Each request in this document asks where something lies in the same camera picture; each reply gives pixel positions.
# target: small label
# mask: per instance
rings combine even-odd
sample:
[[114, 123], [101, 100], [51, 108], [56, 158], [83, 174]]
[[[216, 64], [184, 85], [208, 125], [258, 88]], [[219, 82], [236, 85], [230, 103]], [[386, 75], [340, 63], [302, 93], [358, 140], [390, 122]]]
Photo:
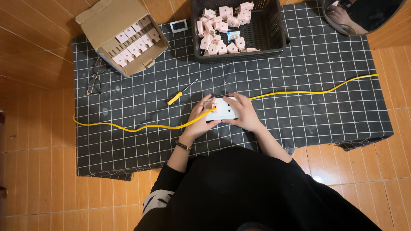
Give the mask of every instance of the small label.
[[227, 32], [227, 37], [228, 37], [228, 40], [231, 41], [231, 40], [238, 39], [241, 36], [240, 36], [239, 31], [233, 31], [233, 32]]

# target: black plastic basket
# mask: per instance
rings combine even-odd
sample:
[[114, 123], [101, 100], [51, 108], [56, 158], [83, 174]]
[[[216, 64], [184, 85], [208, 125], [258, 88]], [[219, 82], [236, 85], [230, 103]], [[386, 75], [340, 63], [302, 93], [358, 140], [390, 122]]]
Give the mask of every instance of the black plastic basket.
[[[231, 32], [240, 31], [244, 37], [245, 47], [261, 49], [254, 52], [240, 52], [224, 55], [203, 55], [200, 49], [201, 38], [197, 32], [197, 21], [202, 16], [204, 8], [218, 10], [218, 7], [239, 7], [247, 0], [191, 0], [191, 21], [194, 42], [194, 56], [199, 63], [231, 62], [267, 58], [281, 54], [287, 44], [284, 26], [281, 19], [279, 0], [254, 0], [254, 9], [251, 11], [250, 24], [240, 25], [240, 28], [231, 28]], [[226, 33], [221, 33], [221, 39], [228, 41]]]

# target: grid pattern fabric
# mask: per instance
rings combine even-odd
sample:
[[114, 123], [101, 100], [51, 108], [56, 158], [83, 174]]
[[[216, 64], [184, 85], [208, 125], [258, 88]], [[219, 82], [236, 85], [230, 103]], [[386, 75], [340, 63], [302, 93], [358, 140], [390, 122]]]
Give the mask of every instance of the grid pattern fabric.
[[[323, 91], [376, 73], [367, 38], [337, 33], [316, 2], [282, 6], [282, 16], [291, 40], [287, 49], [279, 57], [246, 62], [199, 64], [194, 60], [191, 30], [173, 34], [169, 24], [160, 25], [172, 48], [151, 68], [130, 78], [108, 69], [99, 77], [101, 94], [92, 96], [86, 95], [86, 88], [97, 54], [85, 36], [75, 38], [76, 119], [128, 129], [177, 126], [187, 122], [191, 109], [209, 93], [253, 97], [276, 91]], [[173, 105], [166, 104], [197, 78]], [[252, 103], [261, 122], [289, 153], [325, 143], [350, 150], [393, 135], [377, 77], [349, 82], [327, 94], [276, 95]], [[162, 167], [182, 132], [148, 128], [131, 133], [110, 125], [77, 125], [77, 174], [130, 180], [133, 172]], [[251, 132], [222, 123], [193, 146], [191, 157], [231, 146], [259, 150]]]

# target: round mirror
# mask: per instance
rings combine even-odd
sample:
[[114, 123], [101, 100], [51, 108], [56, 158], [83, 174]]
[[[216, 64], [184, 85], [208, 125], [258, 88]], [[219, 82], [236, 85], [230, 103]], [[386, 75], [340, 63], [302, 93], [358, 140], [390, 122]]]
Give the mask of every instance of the round mirror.
[[367, 35], [376, 31], [406, 0], [324, 0], [327, 22], [346, 35]]

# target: white outlet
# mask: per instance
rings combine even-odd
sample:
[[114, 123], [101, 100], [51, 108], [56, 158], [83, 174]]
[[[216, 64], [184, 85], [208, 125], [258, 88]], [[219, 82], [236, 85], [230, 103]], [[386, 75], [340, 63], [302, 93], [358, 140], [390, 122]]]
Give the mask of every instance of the white outlet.
[[[205, 102], [204, 106], [207, 106], [209, 103], [210, 100]], [[230, 104], [225, 102], [223, 98], [216, 98], [214, 104], [217, 104], [217, 112], [212, 111], [207, 114], [206, 121], [236, 119], [240, 116], [240, 113], [238, 113]]]

